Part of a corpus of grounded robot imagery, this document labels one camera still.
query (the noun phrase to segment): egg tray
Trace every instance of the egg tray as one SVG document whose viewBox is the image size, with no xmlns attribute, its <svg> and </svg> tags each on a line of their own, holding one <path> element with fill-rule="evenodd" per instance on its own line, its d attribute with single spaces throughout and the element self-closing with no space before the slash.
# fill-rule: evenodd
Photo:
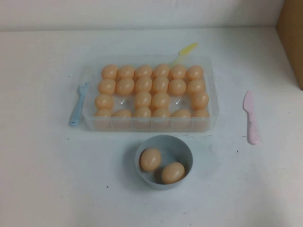
<svg viewBox="0 0 303 227">
<path fill-rule="evenodd" d="M 214 84 L 214 75 L 211 60 L 208 57 L 187 56 L 181 62 L 186 68 L 192 65 L 199 65 L 204 70 L 203 80 L 205 91 L 209 95 L 207 110 L 210 114 L 208 118 L 182 119 L 182 118 L 102 118 L 95 117 L 96 107 L 94 100 L 99 95 L 98 83 L 102 80 L 101 71 L 108 64 L 133 65 L 135 68 L 148 64 L 155 68 L 162 63 L 170 63 L 175 56 L 164 55 L 136 55 L 136 56 L 105 56 L 97 58 L 91 62 L 91 75 L 86 79 L 89 82 L 89 89 L 83 105 L 83 116 L 88 127 L 93 131 L 181 131 L 181 132 L 204 132 L 212 129 L 219 115 L 219 107 Z M 134 113 L 134 96 L 112 95 L 114 100 L 113 113 L 119 109 L 129 109 Z M 169 111 L 173 113 L 177 109 L 188 109 L 193 112 L 188 95 L 171 96 Z"/>
</svg>

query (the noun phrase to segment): yellow plastic utensil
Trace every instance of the yellow plastic utensil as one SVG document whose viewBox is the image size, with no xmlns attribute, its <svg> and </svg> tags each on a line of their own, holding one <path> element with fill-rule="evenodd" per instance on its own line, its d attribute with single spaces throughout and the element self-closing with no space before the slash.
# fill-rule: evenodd
<svg viewBox="0 0 303 227">
<path fill-rule="evenodd" d="M 179 54 L 178 54 L 178 57 L 177 57 L 175 60 L 173 60 L 173 61 L 169 64 L 169 66 L 172 68 L 172 67 L 174 67 L 175 65 L 180 64 L 180 63 L 183 61 L 184 57 L 185 57 L 186 55 L 188 55 L 188 54 L 189 54 L 193 49 L 195 49 L 197 46 L 198 46 L 198 43 L 193 43 L 193 44 L 190 44 L 190 45 L 188 45 L 187 47 L 183 48 L 182 50 L 180 50 L 180 51 L 179 51 Z"/>
</svg>

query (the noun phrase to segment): white wall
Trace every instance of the white wall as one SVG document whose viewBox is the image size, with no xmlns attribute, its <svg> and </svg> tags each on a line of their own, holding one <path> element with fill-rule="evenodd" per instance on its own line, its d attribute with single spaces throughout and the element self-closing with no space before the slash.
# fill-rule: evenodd
<svg viewBox="0 0 303 227">
<path fill-rule="evenodd" d="M 0 0 L 0 30 L 274 26 L 283 0 Z"/>
</svg>

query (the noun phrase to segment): pink plastic knife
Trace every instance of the pink plastic knife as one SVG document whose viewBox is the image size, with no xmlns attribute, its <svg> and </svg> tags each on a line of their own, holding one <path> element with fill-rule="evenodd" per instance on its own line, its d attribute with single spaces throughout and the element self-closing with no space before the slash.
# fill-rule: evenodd
<svg viewBox="0 0 303 227">
<path fill-rule="evenodd" d="M 247 112 L 248 129 L 247 137 L 250 144 L 258 144 L 261 139 L 257 129 L 257 120 L 254 111 L 254 96 L 252 91 L 248 91 L 244 97 L 243 109 Z"/>
</svg>

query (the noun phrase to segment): white table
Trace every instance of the white table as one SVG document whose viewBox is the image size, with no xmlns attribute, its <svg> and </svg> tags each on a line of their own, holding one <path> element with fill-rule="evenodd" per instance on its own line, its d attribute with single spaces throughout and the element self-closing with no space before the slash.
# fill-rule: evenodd
<svg viewBox="0 0 303 227">
<path fill-rule="evenodd" d="M 80 69 L 101 55 L 210 56 L 213 131 L 173 134 L 194 153 L 180 187 L 151 190 L 133 155 L 156 133 L 68 126 Z M 303 92 L 274 28 L 0 33 L 1 227 L 295 227 L 303 222 Z M 262 143 L 245 136 L 255 92 Z"/>
</svg>

